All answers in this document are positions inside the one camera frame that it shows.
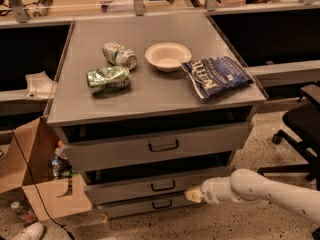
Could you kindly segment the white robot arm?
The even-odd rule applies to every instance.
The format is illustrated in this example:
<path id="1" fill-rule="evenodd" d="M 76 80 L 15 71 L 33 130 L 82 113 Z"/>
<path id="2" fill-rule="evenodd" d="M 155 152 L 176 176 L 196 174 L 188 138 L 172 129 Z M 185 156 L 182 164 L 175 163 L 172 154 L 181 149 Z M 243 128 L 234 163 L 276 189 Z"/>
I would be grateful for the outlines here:
<path id="1" fill-rule="evenodd" d="M 320 192 L 269 180 L 249 169 L 237 169 L 228 177 L 214 177 L 184 192 L 188 201 L 210 205 L 267 200 L 307 220 L 320 224 Z"/>

